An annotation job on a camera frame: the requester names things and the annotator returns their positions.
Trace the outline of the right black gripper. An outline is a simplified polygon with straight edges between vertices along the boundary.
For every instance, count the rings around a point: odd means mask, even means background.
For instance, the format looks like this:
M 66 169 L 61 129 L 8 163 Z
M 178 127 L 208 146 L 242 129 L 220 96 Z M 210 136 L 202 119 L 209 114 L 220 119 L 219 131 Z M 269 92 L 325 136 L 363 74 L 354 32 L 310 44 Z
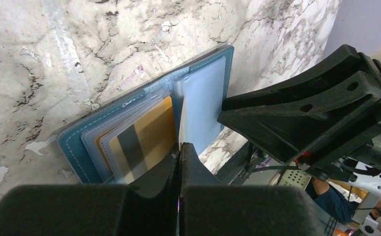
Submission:
M 306 71 L 226 98 L 218 122 L 320 180 L 381 174 L 381 62 L 342 45 Z

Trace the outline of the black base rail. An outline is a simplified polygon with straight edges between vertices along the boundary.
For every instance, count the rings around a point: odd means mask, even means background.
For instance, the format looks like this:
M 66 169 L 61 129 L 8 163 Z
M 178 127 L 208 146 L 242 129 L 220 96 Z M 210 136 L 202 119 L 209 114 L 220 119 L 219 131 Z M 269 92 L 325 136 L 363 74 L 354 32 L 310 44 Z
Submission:
M 253 171 L 270 159 L 269 155 L 246 142 L 215 174 L 223 184 L 242 185 Z

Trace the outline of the beige perforated box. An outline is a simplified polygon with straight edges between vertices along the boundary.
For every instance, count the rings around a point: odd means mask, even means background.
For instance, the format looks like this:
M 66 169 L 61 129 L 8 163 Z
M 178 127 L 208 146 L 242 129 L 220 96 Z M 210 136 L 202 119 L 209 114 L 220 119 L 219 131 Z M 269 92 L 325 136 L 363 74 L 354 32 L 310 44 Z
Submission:
M 300 170 L 286 170 L 280 177 L 277 185 L 297 187 L 305 189 L 310 182 L 311 177 Z

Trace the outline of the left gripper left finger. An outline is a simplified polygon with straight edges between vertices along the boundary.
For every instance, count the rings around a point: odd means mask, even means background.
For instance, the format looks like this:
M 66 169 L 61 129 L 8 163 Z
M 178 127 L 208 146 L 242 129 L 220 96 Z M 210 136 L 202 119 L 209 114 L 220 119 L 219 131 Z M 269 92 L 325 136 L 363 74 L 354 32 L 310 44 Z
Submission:
M 180 185 L 173 145 L 130 185 L 22 185 L 0 200 L 0 236 L 174 236 Z

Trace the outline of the blue card holder wallet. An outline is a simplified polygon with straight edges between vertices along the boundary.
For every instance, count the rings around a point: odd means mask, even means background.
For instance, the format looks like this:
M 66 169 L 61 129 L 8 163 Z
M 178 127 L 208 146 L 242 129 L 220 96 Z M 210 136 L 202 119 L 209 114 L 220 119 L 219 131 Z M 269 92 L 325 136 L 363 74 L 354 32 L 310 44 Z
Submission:
M 57 137 L 82 184 L 130 184 L 175 144 L 204 152 L 229 88 L 234 47 L 218 46 L 77 119 Z

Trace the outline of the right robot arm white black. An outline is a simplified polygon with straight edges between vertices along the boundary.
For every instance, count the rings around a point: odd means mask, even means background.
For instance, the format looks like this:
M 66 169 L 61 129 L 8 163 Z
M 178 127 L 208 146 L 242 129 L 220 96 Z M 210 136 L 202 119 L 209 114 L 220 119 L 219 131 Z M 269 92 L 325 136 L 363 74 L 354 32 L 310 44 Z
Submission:
M 218 121 L 281 164 L 381 198 L 381 62 L 350 45 L 293 78 L 225 99 Z

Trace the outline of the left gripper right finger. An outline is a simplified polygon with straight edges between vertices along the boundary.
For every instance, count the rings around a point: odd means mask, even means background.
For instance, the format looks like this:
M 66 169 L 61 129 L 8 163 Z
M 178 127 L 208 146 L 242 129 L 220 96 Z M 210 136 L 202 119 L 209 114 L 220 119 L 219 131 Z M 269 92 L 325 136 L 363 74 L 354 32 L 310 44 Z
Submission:
M 313 201 L 285 186 L 221 183 L 191 143 L 180 148 L 181 236 L 322 236 Z

